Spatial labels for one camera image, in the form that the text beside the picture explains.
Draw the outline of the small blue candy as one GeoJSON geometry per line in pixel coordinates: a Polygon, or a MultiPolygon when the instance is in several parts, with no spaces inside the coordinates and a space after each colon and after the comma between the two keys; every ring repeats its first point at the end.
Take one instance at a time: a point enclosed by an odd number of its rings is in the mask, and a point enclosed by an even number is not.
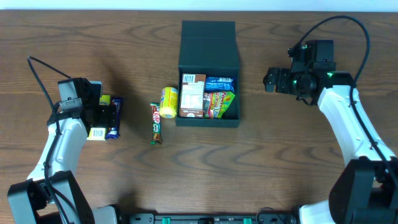
{"type": "Polygon", "coordinates": [[[123,105],[123,98],[112,97],[109,108],[109,123],[108,132],[105,135],[105,140],[117,139],[120,137],[120,119],[121,119],[121,108],[123,105]]]}

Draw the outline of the yellow green snack packet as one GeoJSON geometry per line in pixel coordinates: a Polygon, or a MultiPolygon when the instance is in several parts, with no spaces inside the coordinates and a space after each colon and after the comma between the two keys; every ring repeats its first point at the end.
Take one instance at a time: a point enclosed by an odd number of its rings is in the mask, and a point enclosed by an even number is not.
{"type": "MultiPolygon", "coordinates": [[[[111,96],[110,95],[102,95],[99,99],[99,104],[101,106],[109,106],[111,102],[111,96]]],[[[88,141],[104,141],[107,128],[105,127],[93,127],[90,129],[90,133],[87,137],[88,141]]]]}

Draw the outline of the kitkat chocolate bar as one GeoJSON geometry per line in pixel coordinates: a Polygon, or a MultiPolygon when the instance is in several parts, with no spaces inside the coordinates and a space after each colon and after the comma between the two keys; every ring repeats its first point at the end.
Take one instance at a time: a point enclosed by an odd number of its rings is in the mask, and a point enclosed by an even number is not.
{"type": "Polygon", "coordinates": [[[151,144],[162,144],[161,116],[159,103],[150,104],[152,110],[152,141],[151,144]]]}

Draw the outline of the yellow mentos candy tube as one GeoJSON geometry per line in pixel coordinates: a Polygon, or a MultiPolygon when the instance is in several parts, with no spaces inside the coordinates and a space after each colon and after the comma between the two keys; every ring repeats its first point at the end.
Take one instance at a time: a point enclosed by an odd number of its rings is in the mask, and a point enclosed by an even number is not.
{"type": "Polygon", "coordinates": [[[177,115],[178,91],[174,87],[162,89],[160,99],[160,115],[163,118],[174,118],[177,115]]]}

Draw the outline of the blue cookie package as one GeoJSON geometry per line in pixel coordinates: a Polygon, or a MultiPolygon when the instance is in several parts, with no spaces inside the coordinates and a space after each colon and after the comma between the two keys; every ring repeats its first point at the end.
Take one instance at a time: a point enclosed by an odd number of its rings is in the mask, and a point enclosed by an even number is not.
{"type": "Polygon", "coordinates": [[[230,91],[234,93],[234,79],[228,77],[207,77],[205,91],[230,91]]]}

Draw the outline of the gummy worms candy bag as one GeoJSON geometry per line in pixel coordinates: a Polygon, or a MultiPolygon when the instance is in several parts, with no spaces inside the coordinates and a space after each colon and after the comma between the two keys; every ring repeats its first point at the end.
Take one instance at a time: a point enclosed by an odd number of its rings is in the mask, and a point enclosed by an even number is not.
{"type": "Polygon", "coordinates": [[[234,100],[235,94],[231,91],[217,91],[204,93],[203,116],[205,119],[221,119],[234,100]]]}

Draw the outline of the dark green gift box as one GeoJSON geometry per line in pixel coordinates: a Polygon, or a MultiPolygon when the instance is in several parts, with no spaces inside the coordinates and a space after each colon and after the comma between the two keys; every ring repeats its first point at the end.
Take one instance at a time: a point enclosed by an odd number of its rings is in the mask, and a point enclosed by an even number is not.
{"type": "Polygon", "coordinates": [[[233,21],[183,21],[178,61],[178,90],[183,74],[205,74],[208,77],[232,78],[234,100],[221,119],[184,118],[176,116],[177,126],[237,128],[240,123],[240,61],[233,21]]]}

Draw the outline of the brown chocolate milk carton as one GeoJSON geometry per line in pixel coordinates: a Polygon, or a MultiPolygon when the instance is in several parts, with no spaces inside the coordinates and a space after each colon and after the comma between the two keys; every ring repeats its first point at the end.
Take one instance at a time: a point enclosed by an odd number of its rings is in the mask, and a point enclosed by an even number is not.
{"type": "Polygon", "coordinates": [[[179,109],[181,117],[203,118],[205,81],[205,74],[184,73],[182,75],[179,109]]]}

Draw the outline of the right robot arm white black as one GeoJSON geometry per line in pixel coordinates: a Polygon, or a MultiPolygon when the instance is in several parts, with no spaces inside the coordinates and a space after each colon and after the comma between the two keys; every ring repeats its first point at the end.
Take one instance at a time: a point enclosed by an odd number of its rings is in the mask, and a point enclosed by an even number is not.
{"type": "Polygon", "coordinates": [[[299,223],[397,223],[397,156],[381,140],[348,72],[291,72],[270,68],[266,91],[309,96],[326,116],[345,169],[328,200],[304,205],[299,223]]]}

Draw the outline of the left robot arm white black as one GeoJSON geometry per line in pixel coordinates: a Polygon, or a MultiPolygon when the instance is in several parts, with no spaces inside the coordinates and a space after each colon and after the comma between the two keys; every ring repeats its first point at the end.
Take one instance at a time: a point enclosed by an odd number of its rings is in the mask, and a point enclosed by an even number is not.
{"type": "Polygon", "coordinates": [[[16,223],[119,223],[114,205],[91,208],[75,172],[89,133],[116,125],[114,105],[77,106],[48,120],[44,151],[27,180],[10,186],[7,199],[16,223]]]}

